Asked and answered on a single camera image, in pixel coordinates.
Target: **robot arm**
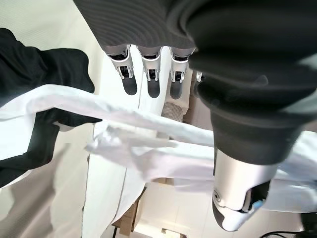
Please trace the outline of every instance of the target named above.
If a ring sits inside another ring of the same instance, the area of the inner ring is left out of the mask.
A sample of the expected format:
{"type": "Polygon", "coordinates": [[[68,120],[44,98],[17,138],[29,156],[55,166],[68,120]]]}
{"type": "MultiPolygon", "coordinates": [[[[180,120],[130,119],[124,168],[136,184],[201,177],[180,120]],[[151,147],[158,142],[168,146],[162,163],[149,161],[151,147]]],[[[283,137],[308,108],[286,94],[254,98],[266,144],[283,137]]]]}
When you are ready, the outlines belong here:
{"type": "Polygon", "coordinates": [[[286,159],[302,126],[316,118],[285,109],[317,88],[317,70],[303,64],[303,59],[317,53],[317,2],[74,2],[121,73],[123,84],[133,84],[129,94],[137,90],[131,80],[132,62],[125,47],[110,52],[113,46],[139,47],[153,98],[159,94],[156,59],[162,46],[172,49],[174,98],[181,92],[185,61],[203,73],[197,92],[211,109],[214,131],[213,212],[223,229],[239,229],[265,202],[277,166],[286,159]],[[194,47],[197,51],[189,56],[194,47]]]}

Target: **white sheet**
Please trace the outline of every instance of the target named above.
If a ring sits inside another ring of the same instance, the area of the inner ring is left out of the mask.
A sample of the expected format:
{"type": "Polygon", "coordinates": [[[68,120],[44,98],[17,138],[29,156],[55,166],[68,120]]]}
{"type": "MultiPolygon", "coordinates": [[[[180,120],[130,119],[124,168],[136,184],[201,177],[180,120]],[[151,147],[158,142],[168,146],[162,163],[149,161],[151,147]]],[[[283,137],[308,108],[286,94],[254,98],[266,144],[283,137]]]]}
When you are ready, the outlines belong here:
{"type": "Polygon", "coordinates": [[[0,108],[0,119],[12,119],[50,108],[164,132],[179,141],[213,146],[213,133],[137,109],[111,104],[97,95],[60,85],[43,85],[0,108]]]}
{"type": "MultiPolygon", "coordinates": [[[[174,178],[184,192],[211,194],[212,147],[149,138],[108,127],[86,147],[88,151],[142,174],[144,181],[174,178]]],[[[304,131],[289,157],[279,166],[264,208],[312,212],[317,208],[317,133],[304,131]]]]}

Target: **black cable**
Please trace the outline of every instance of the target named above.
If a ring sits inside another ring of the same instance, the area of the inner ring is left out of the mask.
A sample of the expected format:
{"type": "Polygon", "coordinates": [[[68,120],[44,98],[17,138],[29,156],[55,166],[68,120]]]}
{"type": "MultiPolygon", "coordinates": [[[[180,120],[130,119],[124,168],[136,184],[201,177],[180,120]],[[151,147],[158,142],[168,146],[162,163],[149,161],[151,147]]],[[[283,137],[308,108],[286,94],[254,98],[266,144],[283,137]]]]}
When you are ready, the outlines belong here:
{"type": "Polygon", "coordinates": [[[276,236],[281,236],[280,233],[282,234],[298,234],[299,232],[282,232],[282,231],[276,231],[276,232],[269,232],[269,233],[266,233],[264,234],[263,236],[261,236],[260,238],[266,238],[270,235],[276,235],[276,236]]]}
{"type": "Polygon", "coordinates": [[[277,236],[277,237],[283,237],[283,238],[286,238],[285,236],[282,236],[280,234],[273,234],[272,236],[277,236]]]}

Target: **white fabric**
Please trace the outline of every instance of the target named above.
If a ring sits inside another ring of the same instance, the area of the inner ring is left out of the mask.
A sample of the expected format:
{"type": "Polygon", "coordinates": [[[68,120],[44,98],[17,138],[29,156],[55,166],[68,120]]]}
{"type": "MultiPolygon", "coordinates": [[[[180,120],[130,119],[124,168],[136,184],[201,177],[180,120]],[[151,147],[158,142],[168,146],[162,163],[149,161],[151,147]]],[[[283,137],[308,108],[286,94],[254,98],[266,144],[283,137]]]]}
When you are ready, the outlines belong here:
{"type": "Polygon", "coordinates": [[[36,112],[59,108],[73,113],[116,121],[127,125],[164,132],[180,141],[213,145],[213,133],[192,125],[160,116],[109,104],[88,92],[60,85],[43,85],[14,98],[0,108],[0,119],[21,117],[36,112]]]}
{"type": "Polygon", "coordinates": [[[0,122],[0,160],[22,155],[28,150],[34,122],[35,115],[0,122]]]}
{"type": "MultiPolygon", "coordinates": [[[[148,138],[108,127],[87,147],[91,153],[142,173],[144,181],[174,178],[185,192],[210,194],[213,187],[212,147],[148,138]]],[[[283,212],[317,209],[317,134],[304,131],[271,183],[264,208],[283,212]]]]}

